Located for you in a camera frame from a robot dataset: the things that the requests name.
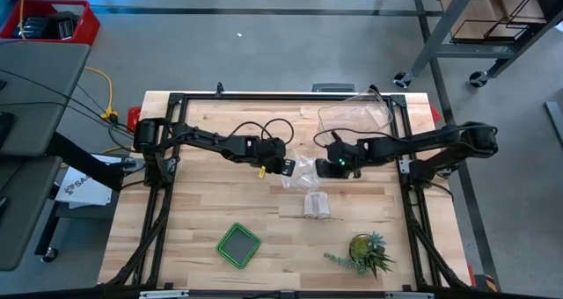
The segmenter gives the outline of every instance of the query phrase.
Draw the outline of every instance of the red crate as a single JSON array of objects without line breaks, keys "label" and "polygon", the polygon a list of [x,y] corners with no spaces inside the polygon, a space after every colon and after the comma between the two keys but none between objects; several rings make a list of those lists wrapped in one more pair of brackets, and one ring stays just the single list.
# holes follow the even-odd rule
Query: red crate
[{"label": "red crate", "polygon": [[[14,6],[13,10],[0,31],[0,39],[13,39],[11,34],[19,25],[19,2]],[[84,11],[78,20],[77,28],[74,30],[72,37],[66,40],[52,39],[30,39],[29,41],[55,42],[55,43],[81,43],[92,46],[98,34],[99,21],[90,9],[88,1],[42,1],[42,0],[24,0],[24,17],[29,15],[47,15],[56,13],[57,10],[53,4],[69,4],[82,5]]]}]

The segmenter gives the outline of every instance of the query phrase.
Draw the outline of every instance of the succulent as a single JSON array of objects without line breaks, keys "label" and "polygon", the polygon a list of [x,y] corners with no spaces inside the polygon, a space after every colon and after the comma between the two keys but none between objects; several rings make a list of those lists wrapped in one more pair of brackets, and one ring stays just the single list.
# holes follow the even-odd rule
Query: succulent
[{"label": "succulent", "polygon": [[391,272],[389,262],[394,262],[388,255],[385,255],[383,236],[373,232],[372,235],[361,234],[350,241],[350,259],[343,259],[329,253],[325,257],[332,262],[346,268],[355,268],[360,275],[365,275],[368,269],[371,270],[377,279],[377,269],[384,272]]}]

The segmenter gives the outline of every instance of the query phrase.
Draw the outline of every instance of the gray floor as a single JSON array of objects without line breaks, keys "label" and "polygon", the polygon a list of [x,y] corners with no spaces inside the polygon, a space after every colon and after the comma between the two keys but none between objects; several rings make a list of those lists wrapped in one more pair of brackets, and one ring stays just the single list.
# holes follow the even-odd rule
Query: gray floor
[{"label": "gray floor", "polygon": [[[414,8],[413,0],[89,1],[159,7]],[[435,0],[425,4],[439,8]],[[406,70],[422,48],[417,18],[99,15],[99,20],[88,65],[112,77],[114,107],[122,118],[129,107],[142,103],[147,90],[210,91],[217,81],[229,91],[309,91],[312,84],[327,82],[373,83],[382,91],[400,91],[390,79]],[[542,107],[546,100],[563,105],[562,55],[563,33],[551,31],[480,90],[468,89],[464,82],[492,61],[441,60],[457,122],[481,120],[499,128],[499,153],[469,165],[506,292],[563,296],[558,218],[563,149]],[[84,73],[80,84],[106,105],[103,78]],[[438,106],[429,69],[409,91],[428,93]],[[89,102],[81,91],[74,97]],[[92,152],[113,146],[103,128],[70,110],[59,132]],[[459,196],[455,179],[451,185]],[[462,197],[456,199],[456,210],[467,258],[478,271]],[[15,272],[0,273],[0,293],[93,285],[109,228],[108,222],[63,221],[54,242],[60,257],[42,264],[30,247]]]}]

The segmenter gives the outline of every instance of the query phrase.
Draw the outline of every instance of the wooden table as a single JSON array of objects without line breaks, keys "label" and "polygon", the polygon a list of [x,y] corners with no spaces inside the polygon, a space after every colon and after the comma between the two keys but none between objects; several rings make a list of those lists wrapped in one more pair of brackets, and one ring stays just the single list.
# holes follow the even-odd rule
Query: wooden table
[{"label": "wooden table", "polygon": [[[148,91],[141,117],[164,117],[169,93]],[[408,93],[406,100],[413,133],[434,129],[427,95]],[[318,108],[331,104],[192,100],[188,103],[186,121],[191,126],[227,135],[246,120],[263,124],[282,117],[290,120],[296,130],[289,149],[325,157],[324,150],[315,148],[311,139],[318,129]],[[282,139],[289,138],[289,129],[281,122],[272,124],[268,130]],[[239,134],[260,135],[260,131],[245,126]],[[419,157],[434,154],[435,151],[429,151],[420,153]],[[175,288],[243,290],[400,290],[404,284],[414,286],[394,163],[365,168],[360,179],[324,179],[319,191],[330,197],[331,219],[320,221],[303,218],[304,194],[287,192],[280,176],[266,175],[259,179],[258,169],[233,164],[216,153],[188,146],[181,147],[180,157],[159,284],[174,282]],[[130,176],[125,183],[142,176]],[[142,185],[131,186],[121,193],[100,282],[114,277],[139,244],[148,196],[149,188]],[[451,198],[440,189],[431,188],[426,191],[426,200],[436,248],[459,278],[469,283]],[[216,252],[216,245],[234,222],[242,223],[262,241],[242,270]],[[386,252],[396,261],[391,264],[392,273],[381,273],[377,280],[373,275],[361,277],[354,270],[323,257],[325,252],[346,257],[350,239],[372,231],[384,235]],[[425,275],[430,281],[426,253],[420,244],[419,247]],[[144,278],[148,276],[151,255],[149,251]]]}]

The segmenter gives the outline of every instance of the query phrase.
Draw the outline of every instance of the green plastic tray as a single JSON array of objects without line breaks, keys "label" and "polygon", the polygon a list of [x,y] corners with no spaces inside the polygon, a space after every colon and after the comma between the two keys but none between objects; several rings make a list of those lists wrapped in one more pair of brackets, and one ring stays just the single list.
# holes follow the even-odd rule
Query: green plastic tray
[{"label": "green plastic tray", "polygon": [[236,268],[243,269],[258,250],[258,246],[260,246],[260,239],[242,224],[235,223],[221,239],[216,249]]}]

